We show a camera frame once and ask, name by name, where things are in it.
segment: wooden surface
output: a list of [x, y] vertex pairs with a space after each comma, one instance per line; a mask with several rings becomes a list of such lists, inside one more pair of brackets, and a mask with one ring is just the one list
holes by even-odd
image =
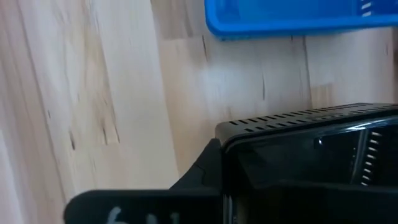
[[61, 223], [89, 189], [170, 187], [222, 121], [396, 99], [391, 29], [219, 42], [197, 0], [0, 0], [0, 14], [8, 223]]

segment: light wood table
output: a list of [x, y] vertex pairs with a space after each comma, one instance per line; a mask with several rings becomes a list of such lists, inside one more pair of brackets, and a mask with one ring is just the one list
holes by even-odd
[[222, 121], [395, 100], [391, 29], [220, 42], [202, 0], [1, 0], [0, 16], [1, 223], [165, 189]]

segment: blue container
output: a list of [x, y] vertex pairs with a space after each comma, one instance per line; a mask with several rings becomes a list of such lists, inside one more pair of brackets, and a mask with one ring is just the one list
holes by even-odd
[[304, 35], [398, 24], [398, 0], [205, 0], [221, 39]]

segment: blue plastic tray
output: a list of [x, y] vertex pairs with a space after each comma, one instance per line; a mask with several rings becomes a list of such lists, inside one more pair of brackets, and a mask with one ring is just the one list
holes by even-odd
[[398, 0], [205, 0], [209, 30], [222, 39], [319, 34], [398, 24]]

